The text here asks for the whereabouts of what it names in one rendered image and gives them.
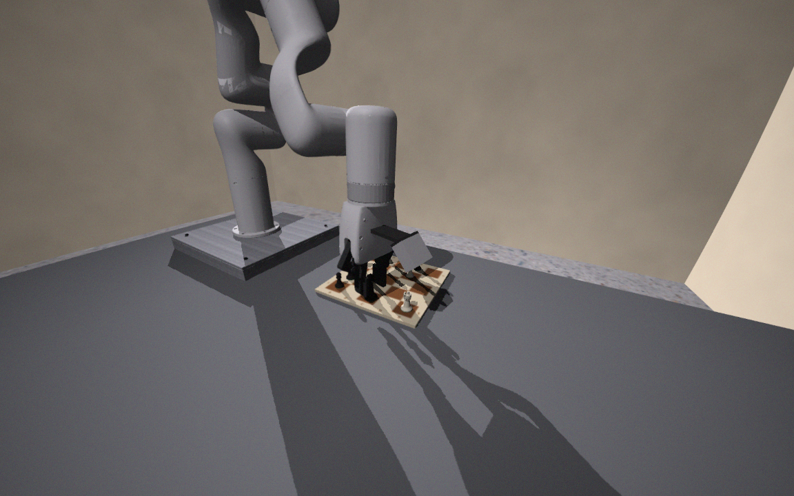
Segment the brown and cream chessboard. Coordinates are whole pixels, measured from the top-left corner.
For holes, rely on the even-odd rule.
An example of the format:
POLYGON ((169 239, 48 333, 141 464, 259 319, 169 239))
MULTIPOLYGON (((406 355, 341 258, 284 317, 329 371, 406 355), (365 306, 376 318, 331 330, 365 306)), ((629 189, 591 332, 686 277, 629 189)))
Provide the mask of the brown and cream chessboard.
POLYGON ((391 260, 393 263, 389 264, 387 268, 387 286, 381 287, 373 282, 374 293, 378 296, 377 300, 366 301, 364 296, 357 294, 355 280, 346 279, 348 273, 343 271, 340 272, 343 277, 341 278, 344 284, 343 288, 335 288, 335 283, 337 283, 335 274, 333 278, 317 287, 315 292, 415 329, 450 270, 421 264, 421 271, 412 269, 415 277, 407 278, 399 258, 392 256, 391 260), (404 292, 407 294, 407 291, 411 292, 412 311, 403 313, 400 307, 404 304, 403 294, 404 292))

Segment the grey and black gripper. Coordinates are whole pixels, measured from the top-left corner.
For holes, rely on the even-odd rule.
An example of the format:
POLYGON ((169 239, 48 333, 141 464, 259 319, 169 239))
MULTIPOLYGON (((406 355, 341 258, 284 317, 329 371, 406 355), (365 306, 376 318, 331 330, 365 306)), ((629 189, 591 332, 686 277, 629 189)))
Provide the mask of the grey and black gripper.
POLYGON ((371 234, 371 229, 383 225, 397 229, 395 200, 362 203, 347 199, 343 202, 339 234, 340 256, 343 256, 337 267, 355 274, 355 290, 365 297, 369 295, 369 278, 366 276, 369 261, 375 260, 372 267, 374 283, 387 286, 387 268, 393 256, 391 244, 394 242, 371 234), (361 265, 360 269, 358 265, 361 265))

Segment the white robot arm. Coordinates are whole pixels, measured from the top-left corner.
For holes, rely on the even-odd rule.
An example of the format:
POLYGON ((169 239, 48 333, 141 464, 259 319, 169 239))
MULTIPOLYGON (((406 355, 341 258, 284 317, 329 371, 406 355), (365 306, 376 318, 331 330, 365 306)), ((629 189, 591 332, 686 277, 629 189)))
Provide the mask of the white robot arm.
MULTIPOLYGON (((234 236, 262 238, 280 229, 273 220, 267 169, 254 150, 279 149, 286 142, 305 157, 346 155, 350 201, 394 200, 395 112, 374 105, 340 109, 307 103, 298 79, 327 62, 327 33, 339 19, 339 0, 207 2, 221 95, 230 103, 265 107, 218 111, 212 120, 237 221, 234 236), (273 65, 259 59, 261 42, 246 10, 267 18, 280 52, 273 65)), ((394 242, 391 248, 406 273, 433 258, 417 230, 409 234, 383 225, 371 234, 394 242)))

